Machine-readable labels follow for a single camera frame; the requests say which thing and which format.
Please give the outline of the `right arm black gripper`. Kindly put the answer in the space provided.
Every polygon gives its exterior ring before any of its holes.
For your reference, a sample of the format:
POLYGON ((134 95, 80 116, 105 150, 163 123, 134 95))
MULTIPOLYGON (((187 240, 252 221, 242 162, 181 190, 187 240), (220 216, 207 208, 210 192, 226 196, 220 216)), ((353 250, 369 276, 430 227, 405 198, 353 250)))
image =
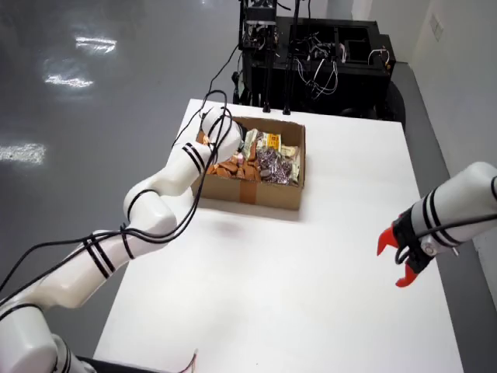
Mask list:
POLYGON ((418 277, 417 273, 421 273, 432 260, 431 256, 423 252, 420 241, 416 237, 412 227, 411 211, 401 213, 392 226, 380 234, 377 242, 377 255, 381 255, 387 246, 397 248, 394 257, 397 265, 405 263, 405 275, 395 282, 398 288, 406 288, 412 284, 418 277))

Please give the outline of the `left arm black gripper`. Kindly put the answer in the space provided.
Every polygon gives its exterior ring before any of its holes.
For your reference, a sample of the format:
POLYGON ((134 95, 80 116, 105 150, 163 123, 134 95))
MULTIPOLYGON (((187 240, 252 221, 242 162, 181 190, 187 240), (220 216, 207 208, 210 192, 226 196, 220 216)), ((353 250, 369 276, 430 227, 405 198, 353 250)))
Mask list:
POLYGON ((245 147, 245 140, 248 132, 249 129, 244 126, 242 122, 237 120, 235 121, 235 129, 233 130, 233 133, 235 134, 235 139, 238 141, 236 148, 237 152, 241 152, 245 147))

